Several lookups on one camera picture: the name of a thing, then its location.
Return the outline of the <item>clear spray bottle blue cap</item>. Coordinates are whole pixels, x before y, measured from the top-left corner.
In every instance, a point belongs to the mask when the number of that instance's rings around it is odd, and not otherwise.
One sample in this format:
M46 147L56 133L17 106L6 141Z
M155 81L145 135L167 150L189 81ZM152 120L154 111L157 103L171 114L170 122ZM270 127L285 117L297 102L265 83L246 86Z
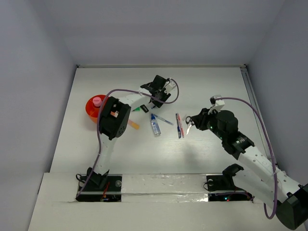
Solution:
M161 135L159 124L153 114L150 114L151 118L151 126L155 137L158 137Z

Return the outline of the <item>pink patterned tube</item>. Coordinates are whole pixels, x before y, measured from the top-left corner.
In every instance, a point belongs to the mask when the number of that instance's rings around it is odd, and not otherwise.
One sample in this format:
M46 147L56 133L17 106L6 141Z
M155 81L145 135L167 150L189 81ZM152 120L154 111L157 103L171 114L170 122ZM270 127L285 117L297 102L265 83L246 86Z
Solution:
M97 96L92 99L92 102L95 107L100 107L102 104L102 99L99 96Z

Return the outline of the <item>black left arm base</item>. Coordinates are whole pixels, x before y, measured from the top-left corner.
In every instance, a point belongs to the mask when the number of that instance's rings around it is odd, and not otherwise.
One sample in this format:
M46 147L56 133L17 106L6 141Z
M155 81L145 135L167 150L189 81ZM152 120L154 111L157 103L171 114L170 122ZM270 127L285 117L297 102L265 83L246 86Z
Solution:
M79 202L121 202L122 175L92 173L84 189L88 175L76 175L79 181L76 200Z

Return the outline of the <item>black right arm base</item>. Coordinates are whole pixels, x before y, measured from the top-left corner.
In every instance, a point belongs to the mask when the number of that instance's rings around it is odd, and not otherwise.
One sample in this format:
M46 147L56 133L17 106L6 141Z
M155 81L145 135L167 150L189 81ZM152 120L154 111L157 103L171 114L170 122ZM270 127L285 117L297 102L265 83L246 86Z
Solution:
M236 173L244 170L238 164L232 164L222 171L221 174L207 175L203 188L209 192L209 201L253 201L252 194L235 186L233 177Z

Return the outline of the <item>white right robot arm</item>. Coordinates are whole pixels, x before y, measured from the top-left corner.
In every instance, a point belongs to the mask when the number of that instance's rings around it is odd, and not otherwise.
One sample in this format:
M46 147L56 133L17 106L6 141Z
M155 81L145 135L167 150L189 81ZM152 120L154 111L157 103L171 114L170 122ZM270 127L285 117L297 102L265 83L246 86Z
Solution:
M237 160L223 171L221 182L225 188L236 186L249 191L270 207L290 230L296 230L308 219L308 186L273 167L255 144L238 130L238 119L233 112L204 108L190 120L197 129L216 135L223 149Z

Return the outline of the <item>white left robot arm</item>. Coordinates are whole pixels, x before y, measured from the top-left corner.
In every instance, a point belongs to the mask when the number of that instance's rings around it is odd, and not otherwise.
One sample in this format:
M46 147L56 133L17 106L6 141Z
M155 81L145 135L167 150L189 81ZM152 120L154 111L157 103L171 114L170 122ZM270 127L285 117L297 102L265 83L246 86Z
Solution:
M178 90L178 84L171 78L159 75L143 84L137 91L115 89L110 91L100 106L97 121L98 154L92 167L87 170L84 186L103 190L107 184L110 159L117 139L127 128L130 113L141 105L149 103L156 107L171 104L168 101L171 91Z

